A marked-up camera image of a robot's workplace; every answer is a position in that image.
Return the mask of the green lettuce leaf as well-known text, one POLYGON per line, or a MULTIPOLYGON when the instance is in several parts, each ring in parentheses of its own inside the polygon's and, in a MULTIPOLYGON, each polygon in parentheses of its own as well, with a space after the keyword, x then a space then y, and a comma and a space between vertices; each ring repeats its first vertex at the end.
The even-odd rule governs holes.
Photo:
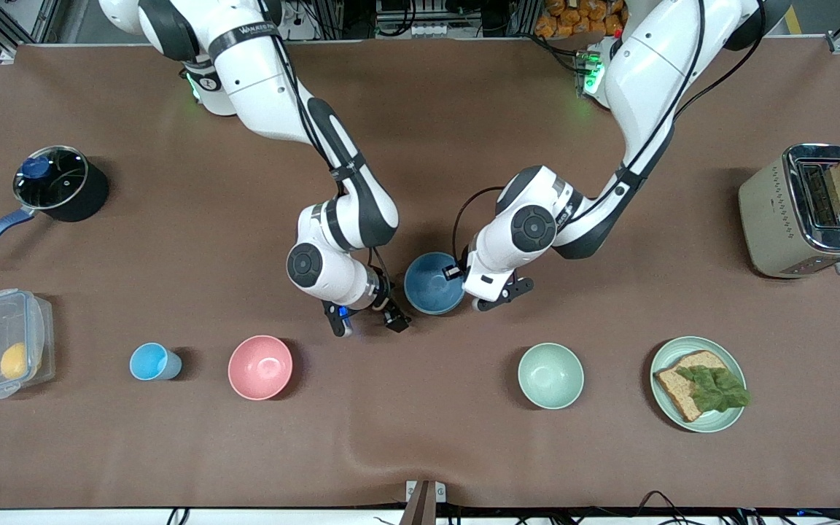
POLYGON ((679 367, 676 372, 691 382, 691 399, 703 413, 746 408, 751 403, 750 392, 727 368, 693 365, 679 367))

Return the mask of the blue bowl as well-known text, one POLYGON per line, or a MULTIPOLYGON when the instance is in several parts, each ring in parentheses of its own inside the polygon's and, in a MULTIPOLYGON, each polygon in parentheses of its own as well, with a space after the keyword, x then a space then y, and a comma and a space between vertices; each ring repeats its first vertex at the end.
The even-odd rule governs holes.
POLYGON ((443 272, 453 265, 456 265, 454 257, 443 252, 429 252, 411 262, 403 286, 414 309, 424 314, 441 315, 460 305, 464 298, 462 280, 449 280, 443 272))

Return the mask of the metal table bracket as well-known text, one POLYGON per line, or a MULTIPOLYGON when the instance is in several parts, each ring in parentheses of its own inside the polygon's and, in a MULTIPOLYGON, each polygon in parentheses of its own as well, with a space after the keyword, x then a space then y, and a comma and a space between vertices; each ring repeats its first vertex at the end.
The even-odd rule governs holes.
POLYGON ((438 508, 446 504, 446 485, 437 481, 410 481, 399 525, 437 525, 438 508))

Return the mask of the glass lid blue knob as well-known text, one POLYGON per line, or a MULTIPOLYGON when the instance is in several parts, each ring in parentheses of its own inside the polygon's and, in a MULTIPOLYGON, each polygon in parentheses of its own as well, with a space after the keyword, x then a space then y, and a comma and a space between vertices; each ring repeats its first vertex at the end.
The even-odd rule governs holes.
POLYGON ((88 172, 89 163, 79 150, 61 145, 43 147, 20 164, 12 191, 24 206, 53 209, 79 192, 88 172))

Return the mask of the silver toaster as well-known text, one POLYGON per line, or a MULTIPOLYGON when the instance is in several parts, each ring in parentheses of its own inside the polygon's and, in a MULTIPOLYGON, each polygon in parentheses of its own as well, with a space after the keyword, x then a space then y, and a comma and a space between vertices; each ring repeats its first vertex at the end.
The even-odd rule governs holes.
POLYGON ((738 206, 751 265, 769 278, 802 279, 830 267, 840 275, 840 213, 825 172, 840 146, 800 144, 751 176, 738 206))

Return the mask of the yellow lemon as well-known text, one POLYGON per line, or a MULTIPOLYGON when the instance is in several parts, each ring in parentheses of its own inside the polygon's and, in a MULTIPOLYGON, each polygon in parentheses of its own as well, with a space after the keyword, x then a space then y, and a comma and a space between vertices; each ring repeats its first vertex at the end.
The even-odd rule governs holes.
POLYGON ((23 378, 29 368, 25 343, 14 343, 3 353, 0 361, 0 371, 4 379, 23 378))

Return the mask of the brown table cloth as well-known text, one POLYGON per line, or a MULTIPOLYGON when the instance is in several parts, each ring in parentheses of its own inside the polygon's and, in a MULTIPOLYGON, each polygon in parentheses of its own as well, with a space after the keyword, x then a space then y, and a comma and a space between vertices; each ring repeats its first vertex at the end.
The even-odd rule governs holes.
POLYGON ((463 506, 840 508, 840 276, 750 268, 739 186, 787 147, 840 145, 840 55, 767 39, 697 101, 602 249, 548 252, 533 292, 479 313, 369 313, 338 338, 287 278, 304 207, 335 187, 314 151, 193 102, 153 47, 24 47, 0 67, 0 218, 42 147, 106 173, 82 222, 37 214, 0 236, 0 290, 51 305, 55 376, 0 399, 0 508, 389 505, 439 481, 463 506), (277 396, 231 389, 255 335, 293 359, 277 396), (656 350, 696 336, 738 362, 751 403, 691 432, 650 388, 656 350), (134 350, 182 359, 142 381, 134 350), (517 380, 537 343, 583 363, 569 408, 517 380))

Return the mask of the brown bread slice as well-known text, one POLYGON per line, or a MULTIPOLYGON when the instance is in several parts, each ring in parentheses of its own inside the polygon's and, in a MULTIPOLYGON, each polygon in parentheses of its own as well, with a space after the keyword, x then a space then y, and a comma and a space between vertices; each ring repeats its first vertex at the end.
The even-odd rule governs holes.
POLYGON ((726 363, 719 356, 707 350, 699 350, 679 359, 673 366, 654 373, 658 384, 662 386, 669 399, 679 409, 681 418, 686 422, 694 422, 703 415, 693 401, 694 382, 683 378, 677 369, 680 367, 703 366, 706 368, 727 369, 726 363))

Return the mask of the bag of orange snacks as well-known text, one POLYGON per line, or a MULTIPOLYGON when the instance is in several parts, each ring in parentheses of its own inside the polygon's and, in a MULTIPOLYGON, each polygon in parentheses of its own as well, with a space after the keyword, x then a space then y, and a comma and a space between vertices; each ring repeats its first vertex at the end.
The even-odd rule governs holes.
POLYGON ((543 39, 589 32, 620 36, 629 17, 626 0, 543 0, 534 33, 543 39))

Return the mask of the green plate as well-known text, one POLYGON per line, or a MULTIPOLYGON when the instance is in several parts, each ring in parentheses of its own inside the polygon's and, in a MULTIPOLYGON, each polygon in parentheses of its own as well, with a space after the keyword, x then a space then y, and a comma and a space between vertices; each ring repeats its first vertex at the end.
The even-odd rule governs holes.
POLYGON ((653 355, 653 361, 650 366, 650 388, 653 393, 653 398, 660 410, 663 412, 670 422, 673 422, 680 428, 691 432, 699 433, 713 433, 723 431, 729 428, 740 418, 743 408, 730 408, 726 412, 717 412, 715 410, 704 412, 702 416, 696 421, 686 421, 681 416, 681 411, 672 402, 668 392, 664 386, 661 385, 656 378, 656 373, 664 371, 667 366, 675 366, 681 359, 693 355, 699 350, 707 350, 717 356, 717 359, 725 365, 732 373, 734 378, 739 379, 743 384, 746 384, 743 372, 738 365, 738 362, 726 349, 717 343, 696 336, 677 337, 666 343, 663 343, 656 354, 653 355))

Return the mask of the pink bowl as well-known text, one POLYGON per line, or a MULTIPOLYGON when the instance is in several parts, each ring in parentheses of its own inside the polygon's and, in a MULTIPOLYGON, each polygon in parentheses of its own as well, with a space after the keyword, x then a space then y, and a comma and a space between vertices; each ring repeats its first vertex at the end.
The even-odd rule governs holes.
POLYGON ((265 401, 280 394, 292 376, 289 347, 277 337, 247 338, 230 356, 227 376, 231 389, 250 401, 265 401))

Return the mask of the mint green bowl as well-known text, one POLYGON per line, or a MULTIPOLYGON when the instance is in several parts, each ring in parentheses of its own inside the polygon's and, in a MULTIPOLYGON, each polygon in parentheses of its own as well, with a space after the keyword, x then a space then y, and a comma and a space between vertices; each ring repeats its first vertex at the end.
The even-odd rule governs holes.
POLYGON ((537 408, 569 408, 583 393, 586 372, 579 357, 560 343, 537 343, 520 358, 518 386, 537 408))

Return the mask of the blue cup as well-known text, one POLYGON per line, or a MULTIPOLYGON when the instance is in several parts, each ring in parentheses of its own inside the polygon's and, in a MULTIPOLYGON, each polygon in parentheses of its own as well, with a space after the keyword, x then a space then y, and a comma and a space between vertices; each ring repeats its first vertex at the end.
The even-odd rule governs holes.
POLYGON ((129 370, 137 380, 171 380, 181 372, 182 359, 160 343, 143 343, 131 355, 129 370))

